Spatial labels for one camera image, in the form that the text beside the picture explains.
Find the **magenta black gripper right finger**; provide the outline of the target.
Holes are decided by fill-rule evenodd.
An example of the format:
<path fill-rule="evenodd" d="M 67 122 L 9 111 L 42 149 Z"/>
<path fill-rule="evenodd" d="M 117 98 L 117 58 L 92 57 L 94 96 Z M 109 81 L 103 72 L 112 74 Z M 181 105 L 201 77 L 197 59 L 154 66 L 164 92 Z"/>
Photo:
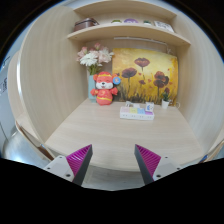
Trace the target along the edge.
<path fill-rule="evenodd" d="M 154 181 L 153 175 L 161 157 L 140 145 L 135 145 L 134 154 L 141 171 L 144 184 L 148 185 L 152 183 Z"/>

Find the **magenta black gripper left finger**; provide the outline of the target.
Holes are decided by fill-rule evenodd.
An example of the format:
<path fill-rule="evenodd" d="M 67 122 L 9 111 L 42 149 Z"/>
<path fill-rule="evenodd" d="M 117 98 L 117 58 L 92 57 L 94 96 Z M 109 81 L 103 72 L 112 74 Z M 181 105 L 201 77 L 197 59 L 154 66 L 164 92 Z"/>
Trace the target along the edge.
<path fill-rule="evenodd" d="M 66 160 L 74 174 L 73 183 L 79 186 L 82 185 L 92 155 L 92 145 L 87 145 L 66 157 Z"/>

